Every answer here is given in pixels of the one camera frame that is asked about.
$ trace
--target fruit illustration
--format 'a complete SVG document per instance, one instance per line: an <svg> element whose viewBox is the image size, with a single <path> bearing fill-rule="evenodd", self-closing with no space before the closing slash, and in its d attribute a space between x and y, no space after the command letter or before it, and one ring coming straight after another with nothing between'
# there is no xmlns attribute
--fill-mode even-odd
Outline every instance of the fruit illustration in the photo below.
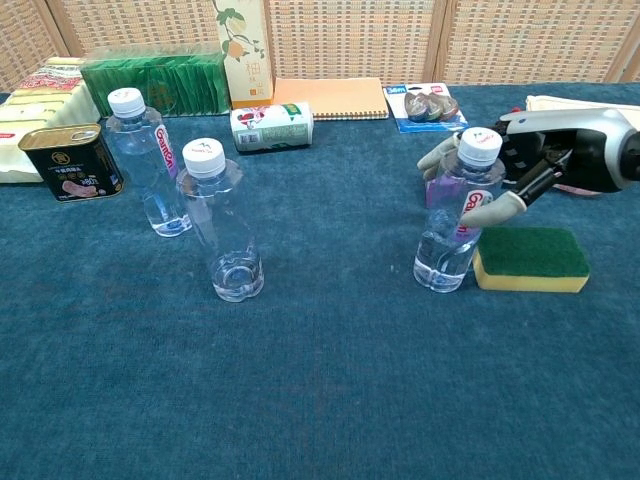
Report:
<svg viewBox="0 0 640 480"><path fill-rule="evenodd" d="M240 62L241 57L251 53L259 53L260 58L264 58L264 48L260 47L260 42L258 40L250 40L242 34L247 29L247 22L244 16L236 11L235 8L220 10L216 0L211 1L217 13L216 21L224 27L227 33L228 38L222 42L222 51L225 56L228 55L231 58L235 58L238 62Z"/></svg>

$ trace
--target beige wall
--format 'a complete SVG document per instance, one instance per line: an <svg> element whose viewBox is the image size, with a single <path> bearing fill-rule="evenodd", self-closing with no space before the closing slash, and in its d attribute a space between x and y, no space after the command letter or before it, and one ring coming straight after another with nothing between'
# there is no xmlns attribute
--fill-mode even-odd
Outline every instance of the beige wall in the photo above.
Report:
<svg viewBox="0 0 640 480"><path fill-rule="evenodd" d="M640 80L640 0L264 0L281 77ZM4 0L0 91L49 56L217 41L212 0Z"/></svg>

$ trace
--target scouring pad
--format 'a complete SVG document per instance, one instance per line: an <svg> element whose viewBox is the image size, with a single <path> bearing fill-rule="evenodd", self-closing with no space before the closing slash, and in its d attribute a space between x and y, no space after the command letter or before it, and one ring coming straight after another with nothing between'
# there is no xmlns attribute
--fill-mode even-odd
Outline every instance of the scouring pad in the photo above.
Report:
<svg viewBox="0 0 640 480"><path fill-rule="evenodd" d="M486 290L577 293L589 279L582 250L562 228L485 228L473 269Z"/></svg>

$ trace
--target canned meat tin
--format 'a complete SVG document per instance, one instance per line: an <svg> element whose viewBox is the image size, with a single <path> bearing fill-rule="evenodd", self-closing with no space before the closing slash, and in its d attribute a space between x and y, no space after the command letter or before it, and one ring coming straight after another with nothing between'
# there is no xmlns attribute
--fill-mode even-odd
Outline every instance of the canned meat tin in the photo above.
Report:
<svg viewBox="0 0 640 480"><path fill-rule="evenodd" d="M18 147L56 200L108 197L122 190L122 175L98 124L34 130L22 137Z"/></svg>
<svg viewBox="0 0 640 480"><path fill-rule="evenodd" d="M239 108L231 112L231 131L239 152L310 145L313 115L306 102Z"/></svg>

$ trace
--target water bottle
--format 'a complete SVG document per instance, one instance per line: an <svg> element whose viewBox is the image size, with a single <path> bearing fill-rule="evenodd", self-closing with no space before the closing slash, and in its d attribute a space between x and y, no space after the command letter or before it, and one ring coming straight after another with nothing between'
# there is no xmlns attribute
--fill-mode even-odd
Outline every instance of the water bottle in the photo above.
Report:
<svg viewBox="0 0 640 480"><path fill-rule="evenodd" d="M427 220L413 275L436 292L457 289L466 275L481 229L460 224L466 212L498 195L505 175L497 158L502 138L487 128L469 128L447 153L427 186Z"/></svg>
<svg viewBox="0 0 640 480"><path fill-rule="evenodd" d="M151 227L163 237L189 230L191 222L175 188L178 165L162 116L145 105L137 88L114 90L107 99L113 110L107 141L125 180L142 200Z"/></svg>
<svg viewBox="0 0 640 480"><path fill-rule="evenodd" d="M262 261L247 221L247 194L240 167L225 158L212 138L187 143L180 191L209 269L216 293L228 302L254 297L264 285Z"/></svg>

